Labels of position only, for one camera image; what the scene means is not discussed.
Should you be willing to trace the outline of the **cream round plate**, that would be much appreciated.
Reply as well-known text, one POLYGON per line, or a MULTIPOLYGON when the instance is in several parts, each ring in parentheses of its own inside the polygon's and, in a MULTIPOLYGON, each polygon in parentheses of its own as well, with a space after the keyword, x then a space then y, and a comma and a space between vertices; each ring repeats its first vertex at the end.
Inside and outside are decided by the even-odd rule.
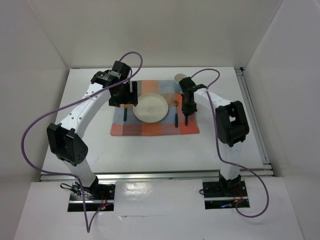
POLYGON ((157 123, 164 119, 169 111, 166 99, 156 93, 146 93, 138 97, 134 115, 144 123, 157 123))

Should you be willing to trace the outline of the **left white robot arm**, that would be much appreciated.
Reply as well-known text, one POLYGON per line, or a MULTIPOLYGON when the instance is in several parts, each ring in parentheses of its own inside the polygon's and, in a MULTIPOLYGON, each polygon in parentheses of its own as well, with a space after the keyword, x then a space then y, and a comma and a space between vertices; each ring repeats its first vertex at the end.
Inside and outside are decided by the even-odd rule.
POLYGON ((99 193, 98 177, 91 170, 86 159, 88 146, 83 136, 90 122, 105 103, 112 107, 122 104, 138 104, 138 87, 130 82, 130 66, 115 61, 112 68, 98 71, 90 80, 80 103, 59 123, 47 127, 50 151, 68 167, 78 184, 81 194, 88 200, 99 193))

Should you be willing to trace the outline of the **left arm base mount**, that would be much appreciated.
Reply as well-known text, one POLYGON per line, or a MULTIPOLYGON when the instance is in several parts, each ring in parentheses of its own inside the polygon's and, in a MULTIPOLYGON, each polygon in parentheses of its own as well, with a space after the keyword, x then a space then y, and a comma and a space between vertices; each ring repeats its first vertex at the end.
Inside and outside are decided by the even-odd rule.
MULTIPOLYGON (((73 182, 72 185, 67 183, 61 183, 60 188, 70 191, 68 201, 68 212, 83 212, 83 195, 81 193, 80 186, 77 182, 73 182)), ((98 190, 90 194, 88 191, 84 191, 84 200, 86 210, 88 212, 96 212, 98 208, 101 208, 101 212, 113 212, 114 211, 114 199, 116 183, 109 182, 99 186, 98 190)))

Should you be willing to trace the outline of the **gold fork green handle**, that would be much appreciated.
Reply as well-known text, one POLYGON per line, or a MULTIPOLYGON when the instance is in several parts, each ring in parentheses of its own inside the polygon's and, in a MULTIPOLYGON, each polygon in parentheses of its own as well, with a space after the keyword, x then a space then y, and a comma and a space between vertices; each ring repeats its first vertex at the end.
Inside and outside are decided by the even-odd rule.
POLYGON ((126 122, 128 117, 128 105, 124 105, 124 111, 123 111, 123 121, 126 122))

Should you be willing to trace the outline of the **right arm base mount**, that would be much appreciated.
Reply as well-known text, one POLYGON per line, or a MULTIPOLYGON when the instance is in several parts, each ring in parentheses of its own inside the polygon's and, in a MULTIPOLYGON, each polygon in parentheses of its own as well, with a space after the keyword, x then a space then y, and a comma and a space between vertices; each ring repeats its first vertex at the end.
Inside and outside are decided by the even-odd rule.
POLYGON ((212 209, 234 209, 249 208, 250 202, 244 181, 240 185, 227 192, 223 192, 217 181, 203 182, 202 189, 198 191, 204 197, 204 207, 206 210, 212 209))

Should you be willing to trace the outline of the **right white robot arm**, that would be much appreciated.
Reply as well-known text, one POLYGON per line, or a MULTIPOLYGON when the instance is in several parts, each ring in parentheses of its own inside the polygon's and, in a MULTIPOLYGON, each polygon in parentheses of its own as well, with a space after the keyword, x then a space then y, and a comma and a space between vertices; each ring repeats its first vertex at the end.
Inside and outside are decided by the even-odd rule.
POLYGON ((241 181, 239 162, 242 143, 250 128, 241 101, 230 101, 208 90, 204 84, 196 84, 191 77, 182 75, 178 81, 182 96, 181 111, 184 124, 197 112, 197 104, 213 111, 215 137, 224 145, 225 159, 219 171, 218 190, 223 196, 230 196, 241 181))

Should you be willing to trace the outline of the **gold spoon green handle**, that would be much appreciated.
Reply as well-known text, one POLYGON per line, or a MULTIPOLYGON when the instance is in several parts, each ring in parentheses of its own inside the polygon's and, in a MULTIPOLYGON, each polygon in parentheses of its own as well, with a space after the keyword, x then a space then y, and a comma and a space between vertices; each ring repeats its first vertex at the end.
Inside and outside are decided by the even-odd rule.
POLYGON ((177 100, 173 101, 173 105, 175 106, 175 119, 174 119, 174 125, 176 128, 179 127, 179 117, 178 117, 178 106, 179 106, 179 102, 177 100))

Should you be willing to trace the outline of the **blue white mug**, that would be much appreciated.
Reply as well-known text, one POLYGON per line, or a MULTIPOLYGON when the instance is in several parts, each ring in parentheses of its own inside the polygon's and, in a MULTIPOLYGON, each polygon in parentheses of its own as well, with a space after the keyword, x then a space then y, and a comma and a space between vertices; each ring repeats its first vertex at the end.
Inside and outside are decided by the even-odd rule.
POLYGON ((177 83, 177 84, 179 84, 179 82, 180 82, 182 79, 186 78, 186 77, 187 77, 187 75, 185 75, 185 74, 183 74, 183 73, 178 73, 178 74, 176 74, 176 75, 174 76, 174 82, 177 83))

